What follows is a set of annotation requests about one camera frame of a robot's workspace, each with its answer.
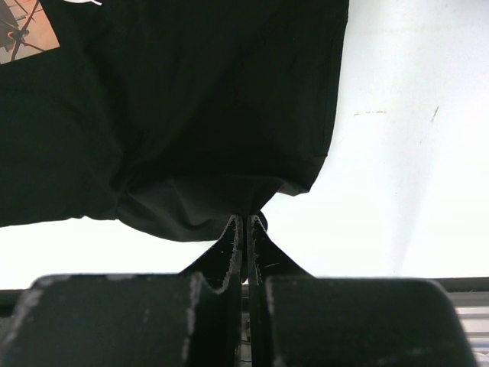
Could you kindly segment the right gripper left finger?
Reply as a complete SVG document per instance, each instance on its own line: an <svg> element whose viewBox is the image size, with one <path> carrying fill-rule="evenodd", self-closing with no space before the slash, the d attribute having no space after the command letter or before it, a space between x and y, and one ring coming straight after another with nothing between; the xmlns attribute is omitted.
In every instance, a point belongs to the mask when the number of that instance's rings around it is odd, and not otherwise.
<svg viewBox="0 0 489 367"><path fill-rule="evenodd" d="M189 278L185 366L237 366L241 360L243 221L231 216L221 236L180 272Z"/></svg>

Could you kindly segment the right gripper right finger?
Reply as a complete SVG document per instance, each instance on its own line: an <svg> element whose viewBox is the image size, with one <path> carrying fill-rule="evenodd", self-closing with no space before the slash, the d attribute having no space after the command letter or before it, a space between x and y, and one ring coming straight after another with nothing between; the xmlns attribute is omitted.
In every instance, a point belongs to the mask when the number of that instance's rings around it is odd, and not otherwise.
<svg viewBox="0 0 489 367"><path fill-rule="evenodd" d="M272 276L304 277L306 271L273 243L258 215L247 219L246 255L251 363L271 366L273 350L265 281Z"/></svg>

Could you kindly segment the black graphic t shirt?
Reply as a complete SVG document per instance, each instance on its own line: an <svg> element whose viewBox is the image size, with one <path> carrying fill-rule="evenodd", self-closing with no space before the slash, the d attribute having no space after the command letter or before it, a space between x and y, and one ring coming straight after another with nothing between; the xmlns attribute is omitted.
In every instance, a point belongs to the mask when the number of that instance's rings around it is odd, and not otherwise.
<svg viewBox="0 0 489 367"><path fill-rule="evenodd" d="M310 191L347 1L3 1L1 224L177 242Z"/></svg>

